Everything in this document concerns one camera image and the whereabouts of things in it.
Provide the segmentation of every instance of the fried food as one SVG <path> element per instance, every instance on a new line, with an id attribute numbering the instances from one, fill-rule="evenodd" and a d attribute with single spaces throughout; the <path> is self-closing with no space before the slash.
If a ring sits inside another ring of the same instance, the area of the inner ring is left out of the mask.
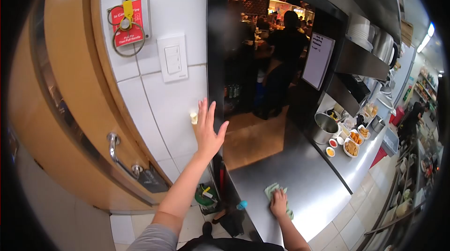
<path id="1" fill-rule="evenodd" d="M 358 133 L 350 132 L 350 137 L 357 144 L 361 144 L 363 142 L 363 140 L 361 139 L 361 137 L 360 137 L 360 135 Z"/>
<path id="2" fill-rule="evenodd" d="M 344 144 L 345 150 L 352 156 L 358 155 L 358 147 L 353 141 L 348 141 Z"/>
<path id="3" fill-rule="evenodd" d="M 367 133 L 368 133 L 367 129 L 365 129 L 364 127 L 361 127 L 360 128 L 360 133 L 361 133 L 361 135 L 363 135 L 364 137 L 367 138 Z"/>

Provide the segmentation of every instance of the light switch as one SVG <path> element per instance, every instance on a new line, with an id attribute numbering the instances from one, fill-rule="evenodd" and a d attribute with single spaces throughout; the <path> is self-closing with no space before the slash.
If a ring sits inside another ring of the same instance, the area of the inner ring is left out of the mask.
<path id="1" fill-rule="evenodd" d="M 181 71 L 180 47 L 172 46 L 164 48 L 166 54 L 167 73 L 175 74 Z"/>
<path id="2" fill-rule="evenodd" d="M 184 34 L 157 38 L 159 63 L 164 82 L 188 78 Z"/>

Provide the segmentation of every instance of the black apron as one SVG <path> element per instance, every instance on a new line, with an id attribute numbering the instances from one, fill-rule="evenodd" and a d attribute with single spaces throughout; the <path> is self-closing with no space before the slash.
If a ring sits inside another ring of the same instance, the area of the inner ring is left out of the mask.
<path id="1" fill-rule="evenodd" d="M 214 246 L 223 251 L 284 251 L 280 245 L 272 243 L 252 242 L 239 238 L 207 238 L 198 237 L 188 241 L 179 251 L 191 251 L 199 245 L 205 244 Z"/>

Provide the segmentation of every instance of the gray plastic bin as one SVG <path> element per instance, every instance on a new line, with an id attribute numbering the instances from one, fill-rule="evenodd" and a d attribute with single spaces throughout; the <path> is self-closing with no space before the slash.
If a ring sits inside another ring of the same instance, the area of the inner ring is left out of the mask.
<path id="1" fill-rule="evenodd" d="M 399 141 L 395 133 L 392 132 L 392 130 L 388 126 L 386 127 L 386 134 L 384 135 L 381 147 L 384 149 L 387 155 L 391 157 L 397 153 Z"/>

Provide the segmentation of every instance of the whiteboard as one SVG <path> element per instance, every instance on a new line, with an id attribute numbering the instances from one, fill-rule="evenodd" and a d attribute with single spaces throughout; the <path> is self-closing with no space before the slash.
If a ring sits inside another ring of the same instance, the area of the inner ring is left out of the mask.
<path id="1" fill-rule="evenodd" d="M 317 90 L 322 86 L 323 78 L 327 72 L 334 42 L 334 39 L 312 33 L 307 62 L 301 78 Z"/>

